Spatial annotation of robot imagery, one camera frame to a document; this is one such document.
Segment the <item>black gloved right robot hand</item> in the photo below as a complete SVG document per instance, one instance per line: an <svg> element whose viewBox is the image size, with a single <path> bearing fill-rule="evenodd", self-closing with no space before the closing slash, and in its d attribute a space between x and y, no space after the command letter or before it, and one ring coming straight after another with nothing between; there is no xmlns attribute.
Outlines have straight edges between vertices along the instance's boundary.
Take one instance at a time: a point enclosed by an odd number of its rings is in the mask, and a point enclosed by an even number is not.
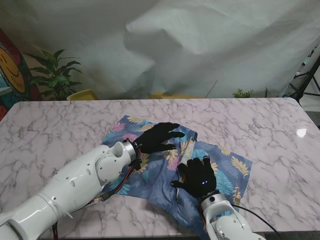
<svg viewBox="0 0 320 240"><path fill-rule="evenodd" d="M202 198L216 191L217 180L211 167L211 159L204 156L189 159L187 165L180 163L177 169L185 177L185 182L174 180L170 185L176 189L184 189L194 198Z"/></svg>

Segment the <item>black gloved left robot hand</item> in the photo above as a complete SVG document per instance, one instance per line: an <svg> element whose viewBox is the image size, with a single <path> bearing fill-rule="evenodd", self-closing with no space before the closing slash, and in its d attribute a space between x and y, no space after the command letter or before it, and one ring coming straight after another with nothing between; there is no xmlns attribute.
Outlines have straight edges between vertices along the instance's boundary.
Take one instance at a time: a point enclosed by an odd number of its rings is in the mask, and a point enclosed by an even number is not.
<svg viewBox="0 0 320 240"><path fill-rule="evenodd" d="M144 154L174 150L176 148L174 144L164 144L164 142L185 136L183 132L174 131L179 126L178 123L160 122L136 138L133 145Z"/></svg>

